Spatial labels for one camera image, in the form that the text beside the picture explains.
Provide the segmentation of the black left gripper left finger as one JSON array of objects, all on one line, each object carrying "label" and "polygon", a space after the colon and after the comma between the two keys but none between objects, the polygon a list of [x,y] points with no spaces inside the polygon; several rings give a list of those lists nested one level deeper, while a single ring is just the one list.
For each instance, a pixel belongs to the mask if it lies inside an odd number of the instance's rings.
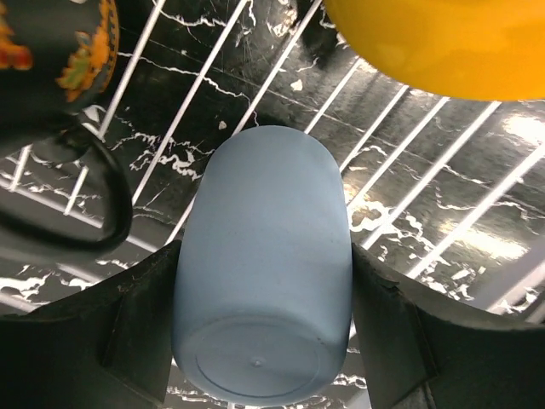
[{"label": "black left gripper left finger", "polygon": [[181,243],[26,315],[1,318],[3,408],[160,408]]}]

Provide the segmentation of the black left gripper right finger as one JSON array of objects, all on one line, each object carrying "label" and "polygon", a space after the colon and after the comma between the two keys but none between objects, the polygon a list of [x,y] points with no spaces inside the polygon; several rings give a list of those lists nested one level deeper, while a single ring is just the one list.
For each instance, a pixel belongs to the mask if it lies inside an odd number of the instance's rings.
[{"label": "black left gripper right finger", "polygon": [[544,326],[492,314],[354,245],[353,318],[374,408],[542,408]]}]

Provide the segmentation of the light blue plastic cup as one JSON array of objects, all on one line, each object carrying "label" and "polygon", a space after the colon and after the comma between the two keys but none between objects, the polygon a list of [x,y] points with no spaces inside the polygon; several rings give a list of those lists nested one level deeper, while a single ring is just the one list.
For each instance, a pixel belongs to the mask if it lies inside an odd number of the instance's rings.
[{"label": "light blue plastic cup", "polygon": [[284,126],[211,156],[181,241],[172,352],[208,395],[285,406],[328,386],[346,356],[352,245],[337,163]]}]

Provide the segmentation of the white wire dish rack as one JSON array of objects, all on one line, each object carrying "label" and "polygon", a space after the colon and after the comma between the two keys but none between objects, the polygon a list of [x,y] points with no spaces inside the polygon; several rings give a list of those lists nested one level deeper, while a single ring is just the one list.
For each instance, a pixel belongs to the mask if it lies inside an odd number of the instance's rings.
[{"label": "white wire dish rack", "polygon": [[312,1],[168,1],[106,133],[136,196],[119,249],[71,266],[1,264],[1,311],[69,296],[183,233],[212,152],[281,124],[341,167],[354,241],[410,271],[544,140],[542,101],[446,100],[358,60]]}]

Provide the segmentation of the red bowl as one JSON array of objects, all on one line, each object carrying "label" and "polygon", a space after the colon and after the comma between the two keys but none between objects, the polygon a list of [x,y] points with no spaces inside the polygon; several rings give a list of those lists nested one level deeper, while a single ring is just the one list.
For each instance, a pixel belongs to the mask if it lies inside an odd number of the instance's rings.
[{"label": "red bowl", "polygon": [[99,239],[66,236],[1,211],[1,254],[13,260],[93,259],[129,235],[132,204],[123,170],[78,114],[107,87],[119,45],[113,1],[1,3],[1,154],[44,146],[57,163],[81,158],[104,192]]}]

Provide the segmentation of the yellow round plate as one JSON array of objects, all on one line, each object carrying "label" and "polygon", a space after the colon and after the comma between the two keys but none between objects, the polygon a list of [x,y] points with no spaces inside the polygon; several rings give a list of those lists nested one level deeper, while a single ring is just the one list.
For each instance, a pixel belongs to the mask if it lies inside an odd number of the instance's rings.
[{"label": "yellow round plate", "polygon": [[475,101],[544,96],[542,1],[328,1],[357,55],[403,84]]}]

